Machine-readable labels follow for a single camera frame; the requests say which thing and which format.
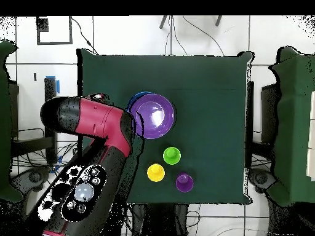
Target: floor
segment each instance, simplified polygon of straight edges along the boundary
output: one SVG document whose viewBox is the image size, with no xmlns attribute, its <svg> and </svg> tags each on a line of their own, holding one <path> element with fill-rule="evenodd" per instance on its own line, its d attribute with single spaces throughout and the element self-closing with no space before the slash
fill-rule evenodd
<svg viewBox="0 0 315 236">
<path fill-rule="evenodd" d="M 227 56 L 242 51 L 255 54 L 251 80 L 255 83 L 254 120 L 256 131 L 253 138 L 260 141 L 261 112 L 260 90 L 263 86 L 275 83 L 276 78 L 268 69 L 276 61 L 277 50 L 291 45 L 303 53 L 315 52 L 313 24 L 301 16 L 223 16 L 218 27 L 217 15 L 185 16 L 187 21 L 211 35 Z M 68 41 L 67 17 L 48 17 L 49 32 L 41 33 L 41 41 Z M 170 37 L 167 48 L 165 42 L 169 33 L 166 21 L 159 29 L 162 15 L 130 17 L 73 17 L 82 28 L 82 33 L 103 55 L 163 55 L 170 54 Z M 190 25 L 180 15 L 174 16 L 175 34 L 173 35 L 172 54 L 174 55 L 222 55 L 220 49 L 208 35 Z M 72 45 L 37 45 L 35 17 L 0 18 L 0 39 L 17 43 L 18 50 L 9 55 L 7 71 L 12 80 L 20 86 L 19 129 L 42 128 L 39 111 L 44 102 L 44 78 L 55 76 L 60 81 L 60 96 L 77 95 L 77 57 L 76 48 L 91 49 L 81 36 L 80 29 L 73 22 Z M 40 131 L 20 133 L 20 139 L 40 137 Z M 58 134 L 60 155 L 76 137 Z M 67 162 L 72 149 L 63 158 Z M 14 166 L 13 175 L 23 171 L 27 160 L 19 158 L 19 166 Z M 31 154 L 31 160 L 42 162 L 40 155 Z M 264 195 L 257 194 L 249 184 L 250 205 L 190 205 L 187 225 L 189 236 L 266 236 L 268 230 L 268 204 Z M 28 209 L 40 197 L 41 192 L 31 194 Z"/>
</svg>

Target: green table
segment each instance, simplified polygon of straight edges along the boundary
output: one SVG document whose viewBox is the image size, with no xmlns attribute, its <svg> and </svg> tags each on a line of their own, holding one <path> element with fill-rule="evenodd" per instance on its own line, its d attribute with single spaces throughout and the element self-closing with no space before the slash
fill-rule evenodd
<svg viewBox="0 0 315 236">
<path fill-rule="evenodd" d="M 274 144 L 274 174 L 279 182 L 268 189 L 268 194 L 282 207 L 294 202 L 315 203 L 315 182 L 306 175 L 315 57 L 291 47 L 281 48 L 271 69 L 282 96 L 277 104 L 279 126 Z"/>
<path fill-rule="evenodd" d="M 82 49 L 81 55 L 84 96 L 106 93 L 115 106 L 126 108 L 134 94 L 149 91 L 166 97 L 177 112 L 165 136 L 145 141 L 128 202 L 249 203 L 243 183 L 250 52 L 238 57 L 96 56 Z M 176 165 L 163 161 L 168 146 L 181 151 Z M 165 169 L 158 183 L 146 174 L 153 163 Z M 188 193 L 175 186 L 181 171 L 194 179 Z"/>
<path fill-rule="evenodd" d="M 14 53 L 17 49 L 9 41 L 0 41 L 0 199 L 11 202 L 19 202 L 23 200 L 20 191 L 14 189 L 9 183 L 11 173 L 11 104 L 9 94 L 9 75 L 4 63 L 9 54 Z"/>
</svg>

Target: green cup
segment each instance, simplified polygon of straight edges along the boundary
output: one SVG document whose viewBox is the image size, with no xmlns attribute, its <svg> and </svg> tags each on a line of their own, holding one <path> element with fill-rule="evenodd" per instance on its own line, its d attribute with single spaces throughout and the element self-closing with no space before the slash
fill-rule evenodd
<svg viewBox="0 0 315 236">
<path fill-rule="evenodd" d="M 163 159 L 169 165 L 175 165 L 180 161 L 180 151 L 175 147 L 168 147 L 163 153 Z"/>
</svg>

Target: blue bowl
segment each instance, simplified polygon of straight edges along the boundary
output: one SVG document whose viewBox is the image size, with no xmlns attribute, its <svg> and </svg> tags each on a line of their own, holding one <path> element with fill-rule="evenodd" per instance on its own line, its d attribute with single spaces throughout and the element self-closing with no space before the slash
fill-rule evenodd
<svg viewBox="0 0 315 236">
<path fill-rule="evenodd" d="M 127 111 L 130 111 L 131 106 L 136 102 L 137 99 L 141 98 L 146 94 L 153 94 L 153 92 L 138 92 L 137 94 L 135 94 L 128 103 Z"/>
</svg>

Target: yellow cup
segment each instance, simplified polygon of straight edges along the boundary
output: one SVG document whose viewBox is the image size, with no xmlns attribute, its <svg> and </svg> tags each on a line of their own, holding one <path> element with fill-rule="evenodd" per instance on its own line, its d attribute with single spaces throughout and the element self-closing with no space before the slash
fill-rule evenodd
<svg viewBox="0 0 315 236">
<path fill-rule="evenodd" d="M 161 165 L 154 163 L 150 165 L 147 171 L 148 177 L 153 182 L 159 182 L 163 179 L 165 171 Z"/>
</svg>

